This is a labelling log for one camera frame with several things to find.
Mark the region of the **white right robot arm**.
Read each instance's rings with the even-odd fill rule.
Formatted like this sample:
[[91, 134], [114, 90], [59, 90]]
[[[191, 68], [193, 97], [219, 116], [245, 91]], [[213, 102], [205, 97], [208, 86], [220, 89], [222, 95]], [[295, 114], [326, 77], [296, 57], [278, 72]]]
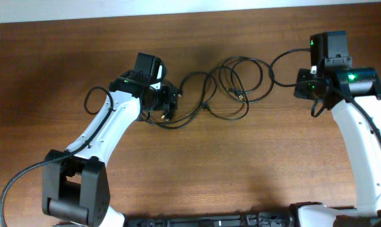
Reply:
[[298, 226], [381, 226], [381, 81], [372, 67], [352, 66], [344, 31], [310, 37], [310, 69], [301, 69], [297, 98], [322, 102], [344, 139], [356, 184], [351, 209], [297, 208]]

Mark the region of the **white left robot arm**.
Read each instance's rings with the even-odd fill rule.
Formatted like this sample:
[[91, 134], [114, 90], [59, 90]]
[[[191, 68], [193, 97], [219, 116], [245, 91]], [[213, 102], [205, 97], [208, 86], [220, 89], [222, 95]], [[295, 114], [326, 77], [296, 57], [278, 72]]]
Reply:
[[106, 100], [86, 130], [65, 151], [50, 150], [43, 169], [42, 211], [83, 226], [123, 226], [110, 205], [106, 167], [130, 124], [143, 111], [176, 110], [177, 91], [162, 83], [167, 69], [138, 53], [134, 68], [112, 81]]

